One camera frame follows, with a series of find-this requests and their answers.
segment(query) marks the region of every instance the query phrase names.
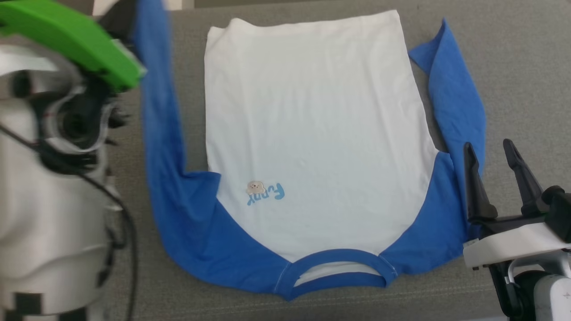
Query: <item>gray couch cushion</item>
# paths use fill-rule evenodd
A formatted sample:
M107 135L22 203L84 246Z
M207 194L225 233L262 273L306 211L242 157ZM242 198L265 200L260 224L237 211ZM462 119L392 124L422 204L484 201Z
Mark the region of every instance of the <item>gray couch cushion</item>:
M566 146L571 134L571 3L566 0L352 0L201 9L172 13L175 82L190 170L207 168L204 146L203 54L210 26L233 17L256 25L339 19L397 9L407 46L430 40L446 17L456 36L488 117L484 181L503 215L521 206L502 150L511 138L545 187L571 182ZM426 76L415 78L436 146ZM163 251L145 180L138 92L122 97L132 124L112 132L110 151L119 191L135 215L140 242L138 320L463 320L500 315L487 270L461 260L433 272L401 276L390 288L338 288L285 302L205 284L181 270ZM119 257L109 302L119 319L128 293L127 254Z

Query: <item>shirt logo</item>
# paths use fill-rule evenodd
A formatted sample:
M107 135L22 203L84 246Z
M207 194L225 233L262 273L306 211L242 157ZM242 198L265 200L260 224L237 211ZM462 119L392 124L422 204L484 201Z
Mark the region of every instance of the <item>shirt logo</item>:
M271 192L276 194L274 198L277 200L284 198L286 195L280 183L277 183L275 187L270 185L268 186L268 189L264 187L264 183L257 180L253 180L248 183L248 188L246 189L246 194L250 196L248 206L256 203L257 200L260 201L262 199L269 198Z

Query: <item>cartoon animal face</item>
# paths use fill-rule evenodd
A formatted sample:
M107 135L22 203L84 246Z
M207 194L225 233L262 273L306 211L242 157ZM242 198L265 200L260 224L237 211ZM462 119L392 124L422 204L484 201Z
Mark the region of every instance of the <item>cartoon animal face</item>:
M246 189L246 193L248 193L248 195L264 194L265 192L266 189L264 188L264 184L262 184L262 182L254 180L248 183L248 189Z

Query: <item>gray fabric surface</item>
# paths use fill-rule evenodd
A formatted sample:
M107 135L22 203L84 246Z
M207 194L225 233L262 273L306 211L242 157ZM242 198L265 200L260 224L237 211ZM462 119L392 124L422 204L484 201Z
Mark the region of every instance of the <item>gray fabric surface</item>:
M571 188L571 1L355 0L201 9L172 13L175 80L188 151L188 168L206 169L203 53L210 26L233 17L256 25L339 19L398 9L407 46L430 40L446 17L486 106L484 181L502 215L518 213L516 181L506 164L511 138L545 186ZM427 98L427 78L414 67L431 133L443 144ZM293 302L205 284L163 251L145 180L138 92L122 97L132 124L112 132L110 151L118 189L135 215L140 242L138 320L465 320L500 315L487 270L461 260L433 272L402 276L389 288L338 288ZM126 253L119 256L109 301L115 319L128 293Z

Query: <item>black cable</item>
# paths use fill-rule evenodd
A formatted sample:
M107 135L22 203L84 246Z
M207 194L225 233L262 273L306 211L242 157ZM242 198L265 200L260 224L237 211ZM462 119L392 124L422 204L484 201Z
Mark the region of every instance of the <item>black cable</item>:
M14 140L16 140L18 143L35 151L41 156L49 159L50 162L54 162L57 166L60 166L66 171L72 172L74 175L81 177L83 180L91 184L99 191L103 192L105 196L109 197L113 202L115 202L117 205L121 207L121 218L124 224L123 231L128 232L129 236L131 237L131 292L129 293L129 303L127 306L127 314L125 318L126 321L131 321L133 318L133 312L135 311L135 296L139 279L139 252L137 247L137 232L136 232L135 223L133 222L133 218L129 213L127 207L123 204L123 202L119 198L117 198L115 195L109 192L109 190L107 190L105 186L103 186L93 178L90 178L89 176L85 175L81 171L77 170L75 167L70 166L66 162L62 161L59 157L55 156L54 154L48 153L44 149L40 148L38 145L28 142L27 140L23 139L16 133L12 132L2 124L0 124L0 131L8 135L9 137L13 138Z

